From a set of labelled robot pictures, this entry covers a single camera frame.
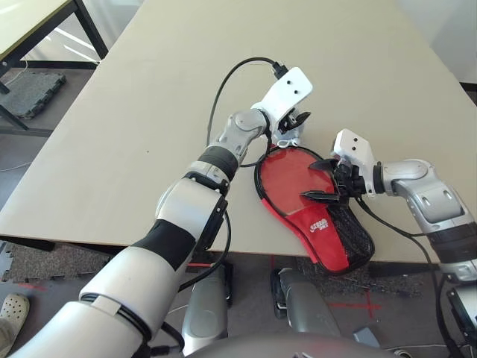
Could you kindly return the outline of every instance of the red tape mark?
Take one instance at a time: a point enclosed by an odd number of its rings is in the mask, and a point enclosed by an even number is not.
[[[373,308],[371,307],[371,295],[370,295],[370,290],[369,290],[369,289],[366,289],[366,290],[364,291],[364,295],[366,296],[367,310],[368,310],[368,312],[370,313],[370,318],[373,319],[373,318],[374,318],[374,314],[373,314]]]
[[[212,264],[210,263],[189,263],[188,267],[210,267]]]
[[[380,304],[343,304],[340,302],[328,302],[328,306],[339,308],[365,308],[366,310],[372,308],[373,310],[380,310],[382,307]]]
[[[42,291],[42,292],[47,291],[45,287],[33,286],[29,283],[17,283],[17,286],[25,287],[26,289],[37,289],[38,291]]]

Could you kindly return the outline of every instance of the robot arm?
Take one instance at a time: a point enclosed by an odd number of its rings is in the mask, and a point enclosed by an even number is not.
[[[227,208],[225,196],[250,142],[276,131],[312,91],[298,68],[284,74],[161,197],[144,239],[115,256],[12,357],[132,357],[161,328],[192,252],[209,248]]]
[[[340,193],[372,198],[385,192],[406,200],[439,257],[440,270],[448,280],[461,284],[447,296],[465,339],[475,345],[477,224],[457,192],[441,181],[434,166],[424,160],[376,162],[370,143],[347,129],[337,135],[332,155],[334,160],[316,163],[315,168],[331,166]]]
[[[358,167],[353,192],[401,196],[440,260],[440,269],[459,282],[477,280],[477,224],[457,192],[424,160],[376,162],[370,143],[343,129],[333,155],[337,167]]]

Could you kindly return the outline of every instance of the black cable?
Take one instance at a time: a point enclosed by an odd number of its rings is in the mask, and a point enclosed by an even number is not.
[[[225,249],[222,252],[222,255],[206,271],[202,272],[201,274],[198,274],[196,277],[194,277],[191,280],[189,280],[189,281],[183,283],[182,285],[180,285],[178,292],[183,291],[187,287],[190,287],[193,284],[202,280],[203,278],[209,276],[216,269],[218,269],[218,267],[225,261],[225,257],[227,257],[227,254],[229,253],[230,243],[232,242],[232,227],[230,226],[230,218],[229,218],[229,214],[227,213],[227,211],[225,211],[224,217],[225,217],[225,222],[227,223],[227,243],[225,244]]]
[[[186,343],[184,342],[184,338],[182,335],[176,331],[174,327],[172,327],[169,323],[163,322],[161,329],[166,332],[174,341],[176,341],[177,345],[158,345],[157,347],[151,348],[151,357],[155,356],[166,356],[171,353],[180,353]]]
[[[443,285],[445,283],[445,276],[443,276],[440,280],[440,284],[437,284],[437,275],[435,274],[434,266],[432,265],[431,257],[429,256],[429,253],[427,252],[426,248],[422,246],[420,242],[418,242],[410,233],[407,233],[404,230],[399,229],[398,227],[395,227],[385,220],[381,219],[378,217],[363,201],[362,198],[355,198],[356,202],[360,206],[360,208],[363,209],[369,216],[371,216],[373,219],[377,220],[384,226],[389,227],[390,229],[396,231],[398,234],[404,236],[407,239],[410,239],[414,244],[417,245],[417,247],[423,252],[424,256],[426,257],[427,264],[429,266],[429,272],[431,273],[431,279],[432,279],[432,285],[434,287],[434,294],[435,294],[435,310],[436,310],[436,319],[437,319],[437,325],[439,327],[440,334],[442,335],[442,338],[444,340],[445,345],[447,346],[447,349],[451,353],[451,357],[454,358],[464,358],[464,355],[462,352],[459,350],[459,347],[457,344],[454,342],[452,337],[449,334],[449,331],[446,326],[446,322],[443,317],[442,313],[442,306],[440,304],[440,297],[442,295],[442,289]]]

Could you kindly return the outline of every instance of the gray floor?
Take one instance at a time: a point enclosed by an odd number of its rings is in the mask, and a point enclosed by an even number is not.
[[[67,77],[66,84],[52,99],[47,109],[31,121],[32,126],[54,128],[92,74],[91,71],[85,70],[61,70],[61,72]],[[0,135],[0,169],[32,161],[44,143],[45,139],[41,138]],[[0,172],[0,208],[4,205],[25,170],[26,168]],[[234,303],[229,310],[230,335],[289,330],[286,321],[280,321],[274,317],[273,307],[271,306],[269,290],[270,258],[263,255],[233,254],[230,256],[230,262],[235,267]],[[276,267],[293,264],[292,258],[288,257],[279,257],[275,260]],[[90,276],[78,277],[74,280],[37,281],[23,284],[23,286],[12,282],[0,283],[0,300],[9,292],[24,293],[31,300],[31,311],[28,320],[16,341],[14,349],[28,341],[64,303],[75,300],[80,288],[89,279]],[[370,325],[383,348],[397,345],[441,344],[442,340],[435,324],[432,286],[428,277],[424,280],[422,292],[422,296],[416,298],[372,293],[370,295],[372,304],[380,307],[372,312],[372,317],[369,310],[353,306],[367,303],[364,292],[346,296],[330,294],[325,299],[331,304],[332,311],[346,337],[351,337],[355,329]],[[181,292],[175,298],[171,308],[186,304],[189,296],[190,290]],[[343,304],[349,304],[352,307],[343,307]],[[445,300],[444,311],[452,335],[457,342],[462,342],[455,322],[449,315],[448,303]],[[172,313],[168,316],[167,321],[179,328],[183,321],[184,312],[185,310],[179,310]],[[164,340],[165,337],[159,335],[156,342],[164,342]],[[444,358],[448,356],[446,350],[439,347],[409,348],[409,350],[415,357]],[[464,349],[464,353],[470,357],[467,349]]]

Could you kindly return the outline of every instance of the table leg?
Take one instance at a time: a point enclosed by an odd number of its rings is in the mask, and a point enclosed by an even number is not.
[[[4,118],[12,124],[12,127],[0,126],[0,134],[17,134],[20,136],[42,136],[49,137],[52,129],[29,128],[20,119],[16,118],[9,110],[0,105],[0,118]]]
[[[80,22],[81,26],[84,29],[84,32],[86,32],[86,35],[88,35],[89,40],[91,41],[91,44],[95,48],[96,52],[98,53],[98,56],[103,59],[107,55],[107,47],[104,44],[103,39],[101,38],[101,35],[98,32],[98,29],[95,26],[95,23],[92,21],[91,16],[88,13],[88,10],[84,6],[84,3],[81,0],[73,0],[78,7],[77,10],[75,11],[76,17],[78,18],[78,21]]]
[[[16,118],[15,115],[13,115],[9,110],[7,110],[5,107],[0,105],[0,116],[4,119],[7,120],[12,126],[22,129],[24,131],[28,130],[28,127],[23,124],[22,121],[20,121],[18,118]]]
[[[2,82],[0,82],[0,93],[3,93],[4,95],[10,93],[8,87],[5,86]]]

